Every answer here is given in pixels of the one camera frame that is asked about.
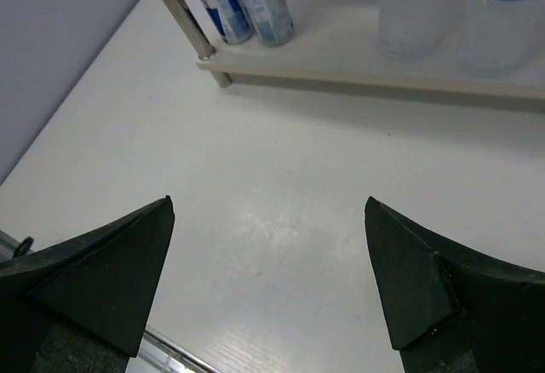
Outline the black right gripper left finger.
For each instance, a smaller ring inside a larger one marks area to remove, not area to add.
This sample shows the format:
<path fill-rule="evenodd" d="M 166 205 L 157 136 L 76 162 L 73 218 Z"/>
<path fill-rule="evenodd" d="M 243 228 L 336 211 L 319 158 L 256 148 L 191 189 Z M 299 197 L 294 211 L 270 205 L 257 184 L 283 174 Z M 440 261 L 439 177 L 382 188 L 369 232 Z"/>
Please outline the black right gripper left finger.
<path fill-rule="evenodd" d="M 175 224 L 170 197 L 1 264 L 3 372 L 123 372 Z"/>

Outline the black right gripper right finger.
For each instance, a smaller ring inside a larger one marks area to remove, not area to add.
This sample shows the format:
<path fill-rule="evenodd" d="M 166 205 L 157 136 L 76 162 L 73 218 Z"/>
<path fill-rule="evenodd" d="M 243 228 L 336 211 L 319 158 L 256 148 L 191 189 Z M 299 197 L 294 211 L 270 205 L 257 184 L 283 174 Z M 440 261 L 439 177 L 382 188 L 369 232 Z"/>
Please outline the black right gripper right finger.
<path fill-rule="evenodd" d="M 371 266 L 406 372 L 542 372 L 544 274 L 470 249 L 375 198 Z"/>

